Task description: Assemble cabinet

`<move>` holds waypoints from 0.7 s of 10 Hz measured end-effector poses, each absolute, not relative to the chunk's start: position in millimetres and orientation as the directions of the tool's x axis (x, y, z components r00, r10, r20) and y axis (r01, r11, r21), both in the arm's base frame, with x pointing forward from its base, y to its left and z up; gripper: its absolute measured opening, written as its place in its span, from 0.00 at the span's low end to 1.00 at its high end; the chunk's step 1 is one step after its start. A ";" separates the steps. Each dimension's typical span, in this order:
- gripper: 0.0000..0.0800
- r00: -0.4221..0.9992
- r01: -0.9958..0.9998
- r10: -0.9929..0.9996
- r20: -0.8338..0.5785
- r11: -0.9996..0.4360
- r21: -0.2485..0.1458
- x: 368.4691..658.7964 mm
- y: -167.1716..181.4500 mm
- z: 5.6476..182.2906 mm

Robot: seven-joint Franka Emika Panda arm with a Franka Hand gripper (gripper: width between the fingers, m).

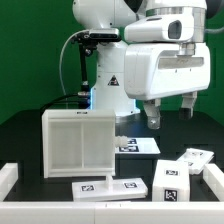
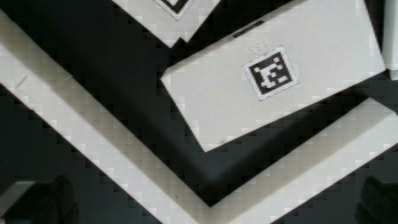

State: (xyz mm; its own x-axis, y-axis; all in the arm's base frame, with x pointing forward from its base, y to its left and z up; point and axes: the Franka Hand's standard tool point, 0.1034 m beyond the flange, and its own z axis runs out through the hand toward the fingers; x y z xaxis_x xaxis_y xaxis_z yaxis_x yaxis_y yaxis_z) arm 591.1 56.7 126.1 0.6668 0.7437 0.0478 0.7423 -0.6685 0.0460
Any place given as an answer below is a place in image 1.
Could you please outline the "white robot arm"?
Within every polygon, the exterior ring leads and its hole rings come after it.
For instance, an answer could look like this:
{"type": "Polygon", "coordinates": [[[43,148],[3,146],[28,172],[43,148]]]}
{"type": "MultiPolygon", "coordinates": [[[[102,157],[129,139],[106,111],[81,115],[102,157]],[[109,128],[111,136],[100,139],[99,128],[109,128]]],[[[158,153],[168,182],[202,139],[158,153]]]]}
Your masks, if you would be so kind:
{"type": "Polygon", "coordinates": [[[205,20],[224,10],[224,0],[74,0],[85,27],[80,58],[97,53],[92,109],[112,109],[117,119],[139,112],[160,127],[163,98],[183,97],[179,117],[193,116],[197,93],[210,83],[205,20]]]}

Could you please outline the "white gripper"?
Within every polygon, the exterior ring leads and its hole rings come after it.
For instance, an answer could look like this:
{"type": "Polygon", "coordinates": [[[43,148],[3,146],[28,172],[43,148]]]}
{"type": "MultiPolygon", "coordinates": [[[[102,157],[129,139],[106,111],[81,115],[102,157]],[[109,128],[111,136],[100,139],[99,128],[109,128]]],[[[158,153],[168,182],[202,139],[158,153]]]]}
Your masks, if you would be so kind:
{"type": "Polygon", "coordinates": [[[197,93],[210,83],[210,52],[197,44],[192,56],[180,55],[178,44],[131,44],[125,53],[124,89],[129,98],[143,103],[150,129],[160,128],[161,100],[182,95],[179,118],[189,120],[197,93]]]}

